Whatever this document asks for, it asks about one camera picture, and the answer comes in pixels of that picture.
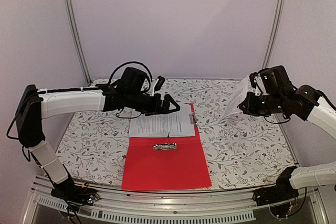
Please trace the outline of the spine metal folder clip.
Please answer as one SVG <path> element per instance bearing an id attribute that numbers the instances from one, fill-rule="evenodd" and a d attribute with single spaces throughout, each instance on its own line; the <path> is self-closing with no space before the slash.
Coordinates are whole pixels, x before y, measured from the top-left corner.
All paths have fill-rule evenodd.
<path id="1" fill-rule="evenodd" d="M 168 132 L 165 142 L 163 142 L 163 137 L 158 138 L 158 140 L 160 140 L 161 142 L 153 145 L 153 150 L 155 151 L 167 151 L 177 149 L 177 143 L 171 142 L 170 140 L 170 132 Z"/>

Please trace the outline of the printed white paper sheets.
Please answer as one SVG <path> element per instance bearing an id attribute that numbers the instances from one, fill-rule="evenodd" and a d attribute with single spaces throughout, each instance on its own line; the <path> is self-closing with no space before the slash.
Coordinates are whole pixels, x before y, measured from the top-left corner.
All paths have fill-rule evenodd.
<path id="1" fill-rule="evenodd" d="M 170 114 L 141 115 L 131 119 L 129 137 L 189 137 L 195 136 L 192 105 L 180 104 L 180 110 Z"/>

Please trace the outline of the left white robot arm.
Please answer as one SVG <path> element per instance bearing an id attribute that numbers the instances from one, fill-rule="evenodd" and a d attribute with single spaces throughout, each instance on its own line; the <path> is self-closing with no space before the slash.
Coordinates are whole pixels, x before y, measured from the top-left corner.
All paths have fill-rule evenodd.
<path id="1" fill-rule="evenodd" d="M 141 115 L 166 115 L 178 112 L 181 107 L 169 95 L 158 91 L 164 77 L 153 78 L 149 72 L 127 67 L 122 76 L 106 83 L 88 87 L 39 89 L 28 85 L 17 106 L 6 136 L 18 140 L 28 162 L 34 160 L 57 184 L 58 192 L 67 200 L 78 195 L 78 188 L 69 180 L 71 176 L 46 140 L 43 121 L 77 112 L 111 112 L 125 108 Z"/>

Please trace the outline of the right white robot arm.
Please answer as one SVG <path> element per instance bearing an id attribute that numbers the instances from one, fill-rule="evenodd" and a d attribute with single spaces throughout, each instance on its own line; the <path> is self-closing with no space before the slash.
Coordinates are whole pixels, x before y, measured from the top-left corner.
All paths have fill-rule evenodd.
<path id="1" fill-rule="evenodd" d="M 249 75 L 253 91 L 248 91 L 239 109 L 247 115 L 267 118 L 281 114 L 285 122 L 292 116 L 335 138 L 335 105 L 324 92 L 308 84 L 296 87 L 284 66 L 261 69 Z M 284 200 L 292 189 L 335 185 L 335 162 L 286 168 L 276 180 L 271 196 Z"/>

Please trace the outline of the separate printed paper sheet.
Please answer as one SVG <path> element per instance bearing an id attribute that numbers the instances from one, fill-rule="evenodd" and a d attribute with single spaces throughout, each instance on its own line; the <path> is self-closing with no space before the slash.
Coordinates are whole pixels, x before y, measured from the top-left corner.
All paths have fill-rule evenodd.
<path id="1" fill-rule="evenodd" d="M 237 85 L 233 95 L 229 98 L 223 118 L 236 114 L 242 114 L 242 110 L 238 106 L 244 101 L 247 96 L 247 92 L 249 91 L 253 91 L 253 89 L 250 86 L 250 78 L 247 76 Z"/>

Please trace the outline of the red file folder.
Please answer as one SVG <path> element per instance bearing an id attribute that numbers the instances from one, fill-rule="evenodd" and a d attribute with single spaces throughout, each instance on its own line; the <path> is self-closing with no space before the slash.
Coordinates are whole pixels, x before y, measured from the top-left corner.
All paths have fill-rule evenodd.
<path id="1" fill-rule="evenodd" d="M 185 190 L 211 187 L 198 127 L 195 136 L 170 137 L 176 150 L 155 151 L 160 137 L 130 137 L 125 158 L 123 190 Z"/>

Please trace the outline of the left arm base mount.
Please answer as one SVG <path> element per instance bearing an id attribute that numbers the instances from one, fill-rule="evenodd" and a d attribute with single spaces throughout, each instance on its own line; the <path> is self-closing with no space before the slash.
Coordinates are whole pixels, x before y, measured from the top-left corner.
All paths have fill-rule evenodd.
<path id="1" fill-rule="evenodd" d="M 65 181 L 56 184 L 52 183 L 53 189 L 51 195 L 64 201 L 79 205 L 93 205 L 94 202 L 100 199 L 98 191 L 88 187 L 87 183 L 83 186 L 76 185 L 71 177 Z"/>

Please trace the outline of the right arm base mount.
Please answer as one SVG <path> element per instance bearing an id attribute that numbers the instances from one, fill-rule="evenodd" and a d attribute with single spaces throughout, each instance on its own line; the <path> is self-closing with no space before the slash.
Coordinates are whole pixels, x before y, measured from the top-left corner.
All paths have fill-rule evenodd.
<path id="1" fill-rule="evenodd" d="M 281 172 L 276 179 L 276 184 L 270 187 L 261 187 L 253 192 L 252 200 L 256 202 L 257 206 L 264 206 L 269 204 L 275 204 L 282 201 L 293 199 L 296 202 L 299 192 L 294 189 L 289 179 L 292 172 L 298 168 L 297 166 L 290 166 Z M 288 217 L 293 210 L 292 203 L 288 203 L 284 206 L 271 207 L 271 213 L 278 219 Z"/>

